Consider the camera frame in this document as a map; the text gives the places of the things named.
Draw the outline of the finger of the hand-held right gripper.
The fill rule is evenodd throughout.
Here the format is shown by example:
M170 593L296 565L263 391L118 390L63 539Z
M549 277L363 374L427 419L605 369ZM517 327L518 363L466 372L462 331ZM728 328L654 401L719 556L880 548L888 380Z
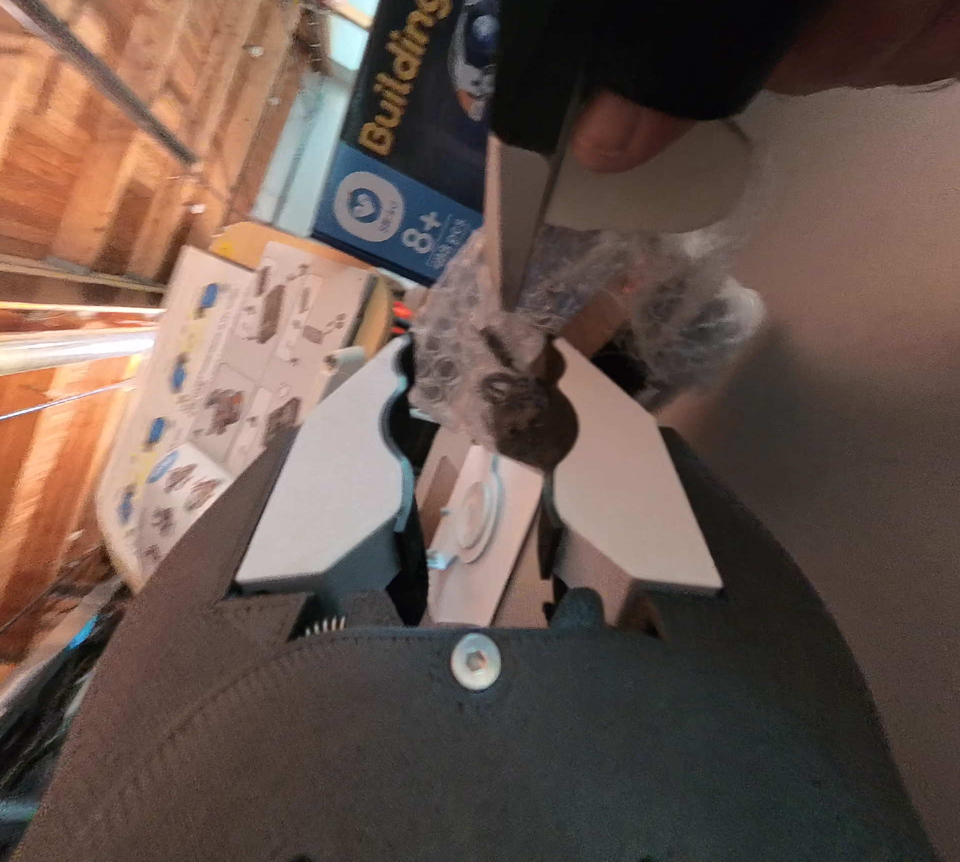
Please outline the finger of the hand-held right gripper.
M486 138L484 254L500 308L514 312L563 158Z

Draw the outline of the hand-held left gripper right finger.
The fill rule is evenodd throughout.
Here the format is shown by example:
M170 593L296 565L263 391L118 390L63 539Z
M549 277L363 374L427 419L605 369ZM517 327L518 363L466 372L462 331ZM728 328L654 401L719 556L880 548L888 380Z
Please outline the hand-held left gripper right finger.
M553 471L553 575L620 623L650 593L715 598L724 582L654 417L565 340L558 390L576 439Z

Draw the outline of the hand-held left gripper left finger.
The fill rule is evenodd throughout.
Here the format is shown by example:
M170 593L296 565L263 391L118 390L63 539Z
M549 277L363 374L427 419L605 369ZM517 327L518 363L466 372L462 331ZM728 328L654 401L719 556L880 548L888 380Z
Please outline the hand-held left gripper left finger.
M415 581L414 472L399 337L306 416L236 572L244 593L350 594Z

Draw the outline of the clear plastic parts bag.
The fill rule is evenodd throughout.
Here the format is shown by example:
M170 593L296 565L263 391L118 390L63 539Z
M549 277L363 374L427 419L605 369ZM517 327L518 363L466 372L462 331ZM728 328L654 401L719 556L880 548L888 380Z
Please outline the clear plastic parts bag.
M541 235L515 311L499 306L476 232L414 318L411 404L476 445L498 452L482 379L526 371L548 339L588 356L611 349L628 395L657 409L712 383L759 333L762 298L729 273L741 236L733 223L672 235L551 227Z

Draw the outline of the white desk stand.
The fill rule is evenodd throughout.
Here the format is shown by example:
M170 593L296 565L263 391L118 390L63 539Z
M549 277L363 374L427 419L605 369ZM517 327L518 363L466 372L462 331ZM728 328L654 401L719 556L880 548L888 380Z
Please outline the white desk stand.
M500 621L543 486L538 469L438 431L415 484L428 568L421 628Z

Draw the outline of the blue cardboard kit box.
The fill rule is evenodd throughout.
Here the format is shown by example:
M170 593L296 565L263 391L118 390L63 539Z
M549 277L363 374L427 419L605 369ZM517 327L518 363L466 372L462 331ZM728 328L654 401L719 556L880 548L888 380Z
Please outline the blue cardboard kit box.
M379 0L312 236L429 286L483 224L500 0Z

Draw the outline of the white instruction booklet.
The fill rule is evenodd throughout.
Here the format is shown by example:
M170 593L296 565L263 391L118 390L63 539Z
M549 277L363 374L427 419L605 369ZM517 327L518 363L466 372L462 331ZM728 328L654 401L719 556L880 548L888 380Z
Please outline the white instruction booklet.
M330 386L376 284L367 270L270 242L200 359L186 421L141 491L138 566L148 578L186 531Z

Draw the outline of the light wooden table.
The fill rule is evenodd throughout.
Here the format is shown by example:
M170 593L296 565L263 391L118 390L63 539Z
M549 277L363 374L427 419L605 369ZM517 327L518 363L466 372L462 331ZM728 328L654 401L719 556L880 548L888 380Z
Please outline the light wooden table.
M312 238L290 234L263 223L242 220L228 225L208 246L210 253L222 256L248 269L255 268L270 243L304 251L331 263L374 273L376 282L366 303L354 345L362 346L371 358L394 338L394 293L387 276L373 266L341 250Z

